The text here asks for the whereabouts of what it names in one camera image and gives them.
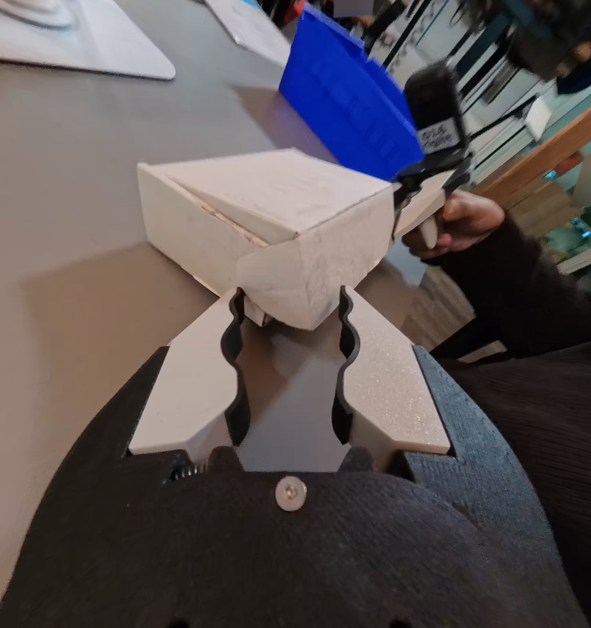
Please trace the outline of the white blue paper envelope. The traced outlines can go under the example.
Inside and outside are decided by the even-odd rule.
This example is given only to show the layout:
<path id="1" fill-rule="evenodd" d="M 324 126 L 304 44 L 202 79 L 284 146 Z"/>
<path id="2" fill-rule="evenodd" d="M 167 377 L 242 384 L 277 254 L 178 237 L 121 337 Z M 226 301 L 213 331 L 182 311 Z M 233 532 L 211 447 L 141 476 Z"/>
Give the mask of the white blue paper envelope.
<path id="1" fill-rule="evenodd" d="M 256 1 L 204 1 L 234 43 L 284 69 L 291 45 Z"/>

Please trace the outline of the person's right forearm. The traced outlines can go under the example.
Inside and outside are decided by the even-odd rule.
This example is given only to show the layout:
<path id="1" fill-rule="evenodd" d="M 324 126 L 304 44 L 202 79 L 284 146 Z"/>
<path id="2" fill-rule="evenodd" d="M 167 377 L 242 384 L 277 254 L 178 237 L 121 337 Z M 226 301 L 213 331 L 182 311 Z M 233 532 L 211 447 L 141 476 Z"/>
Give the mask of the person's right forearm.
<path id="1" fill-rule="evenodd" d="M 591 342 L 591 293 L 560 273 L 509 216 L 482 242 L 426 263 L 449 275 L 514 358 Z"/>

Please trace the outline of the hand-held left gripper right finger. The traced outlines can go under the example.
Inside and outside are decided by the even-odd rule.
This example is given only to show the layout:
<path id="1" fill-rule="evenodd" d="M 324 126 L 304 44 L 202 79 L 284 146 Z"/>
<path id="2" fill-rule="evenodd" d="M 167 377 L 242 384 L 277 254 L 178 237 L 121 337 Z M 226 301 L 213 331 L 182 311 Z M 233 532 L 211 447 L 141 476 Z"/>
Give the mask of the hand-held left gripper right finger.
<path id="1" fill-rule="evenodd" d="M 414 344 L 353 288 L 342 286 L 340 366 L 332 405 L 338 441 L 371 455 L 447 455 L 450 440 Z"/>

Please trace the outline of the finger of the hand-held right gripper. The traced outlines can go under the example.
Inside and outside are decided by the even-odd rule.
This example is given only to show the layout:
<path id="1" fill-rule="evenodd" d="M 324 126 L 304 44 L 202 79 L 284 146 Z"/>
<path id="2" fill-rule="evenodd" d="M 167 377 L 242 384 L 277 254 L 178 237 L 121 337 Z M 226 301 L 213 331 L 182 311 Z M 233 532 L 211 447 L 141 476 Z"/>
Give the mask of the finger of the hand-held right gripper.
<path id="1" fill-rule="evenodd" d="M 407 233 L 417 229 L 427 249 L 434 249 L 439 238 L 439 228 L 435 214 L 445 205 L 444 186 L 454 170 L 438 173 L 424 180 L 420 189 L 409 193 L 397 205 L 393 227 L 393 239 L 400 240 Z"/>

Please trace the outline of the person's right hand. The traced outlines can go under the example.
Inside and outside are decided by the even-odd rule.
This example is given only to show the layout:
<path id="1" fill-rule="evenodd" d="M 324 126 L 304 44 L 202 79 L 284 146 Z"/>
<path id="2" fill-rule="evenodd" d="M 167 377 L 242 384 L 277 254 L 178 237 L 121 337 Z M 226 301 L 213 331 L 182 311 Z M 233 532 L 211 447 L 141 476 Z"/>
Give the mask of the person's right hand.
<path id="1" fill-rule="evenodd" d="M 419 230 L 402 237 L 409 252 L 422 261 L 465 251 L 487 239 L 504 222 L 505 211 L 496 202 L 464 190 L 454 191 L 441 210 L 439 234 L 429 249 Z"/>

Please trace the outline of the blue plastic bin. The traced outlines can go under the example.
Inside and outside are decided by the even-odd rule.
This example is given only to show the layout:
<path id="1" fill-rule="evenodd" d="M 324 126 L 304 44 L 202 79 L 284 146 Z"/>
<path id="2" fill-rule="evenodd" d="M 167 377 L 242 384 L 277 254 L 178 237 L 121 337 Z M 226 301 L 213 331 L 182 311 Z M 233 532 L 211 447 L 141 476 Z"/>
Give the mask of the blue plastic bin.
<path id="1" fill-rule="evenodd" d="M 346 168 L 390 181 L 425 157 L 399 85 L 360 39 L 309 4 L 279 91 Z"/>

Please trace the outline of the grey desk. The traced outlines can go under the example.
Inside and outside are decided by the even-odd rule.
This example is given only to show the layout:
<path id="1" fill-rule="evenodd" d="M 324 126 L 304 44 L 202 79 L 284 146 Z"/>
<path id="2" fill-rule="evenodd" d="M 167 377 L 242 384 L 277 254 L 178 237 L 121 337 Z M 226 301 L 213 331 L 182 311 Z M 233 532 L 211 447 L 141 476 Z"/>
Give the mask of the grey desk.
<path id="1" fill-rule="evenodd" d="M 216 297 L 150 246 L 139 162 L 334 158 L 195 1 L 119 1 L 172 82 L 0 64 L 0 601 L 72 445 Z"/>

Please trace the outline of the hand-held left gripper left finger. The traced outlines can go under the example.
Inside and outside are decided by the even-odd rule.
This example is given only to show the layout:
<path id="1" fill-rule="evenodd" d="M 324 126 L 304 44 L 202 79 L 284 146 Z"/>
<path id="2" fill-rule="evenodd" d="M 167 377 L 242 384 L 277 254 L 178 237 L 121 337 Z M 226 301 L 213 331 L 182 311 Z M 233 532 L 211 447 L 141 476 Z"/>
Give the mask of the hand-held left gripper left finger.
<path id="1" fill-rule="evenodd" d="M 243 371 L 244 292 L 233 288 L 168 345 L 129 442 L 132 455 L 210 455 L 242 444 L 251 425 Z"/>

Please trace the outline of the white cardboard mailer box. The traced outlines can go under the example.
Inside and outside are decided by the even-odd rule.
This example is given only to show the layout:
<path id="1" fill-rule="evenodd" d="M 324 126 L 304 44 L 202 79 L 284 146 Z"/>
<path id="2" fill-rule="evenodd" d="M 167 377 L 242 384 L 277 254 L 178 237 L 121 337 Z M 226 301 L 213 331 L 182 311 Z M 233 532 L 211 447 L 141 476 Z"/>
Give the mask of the white cardboard mailer box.
<path id="1" fill-rule="evenodd" d="M 391 184 L 294 148 L 136 168 L 150 244 L 258 325 L 315 330 L 391 245 Z"/>

